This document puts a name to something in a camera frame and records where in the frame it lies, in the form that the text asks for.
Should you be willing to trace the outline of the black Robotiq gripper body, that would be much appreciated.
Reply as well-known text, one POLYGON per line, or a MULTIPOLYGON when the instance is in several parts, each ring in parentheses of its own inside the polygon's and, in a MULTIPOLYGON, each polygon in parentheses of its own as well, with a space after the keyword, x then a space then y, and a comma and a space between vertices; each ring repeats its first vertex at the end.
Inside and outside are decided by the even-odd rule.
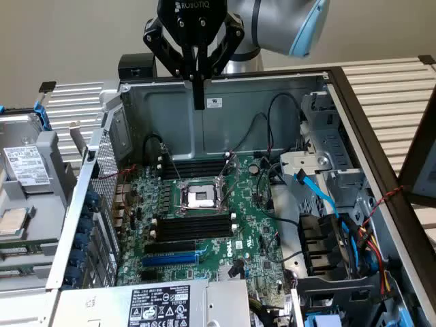
POLYGON ((157 15, 179 46, 209 46, 228 13, 227 1, 159 1, 157 15))

